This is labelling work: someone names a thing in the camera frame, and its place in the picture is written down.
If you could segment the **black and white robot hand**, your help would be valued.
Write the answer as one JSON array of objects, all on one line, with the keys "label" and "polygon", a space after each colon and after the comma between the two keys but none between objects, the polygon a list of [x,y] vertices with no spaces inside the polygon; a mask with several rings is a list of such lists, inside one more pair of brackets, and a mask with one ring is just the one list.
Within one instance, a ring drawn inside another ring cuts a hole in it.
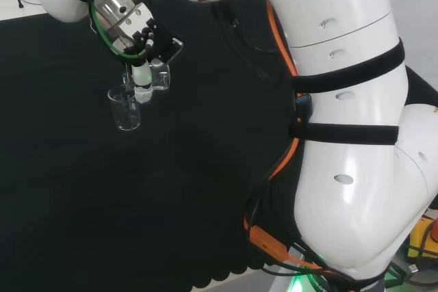
[{"label": "black and white robot hand", "polygon": [[134,39],[146,51],[144,61],[131,68],[135,98],[139,104],[145,104],[152,99],[154,91],[170,87],[170,63],[182,51],[183,43],[153,18]]}]

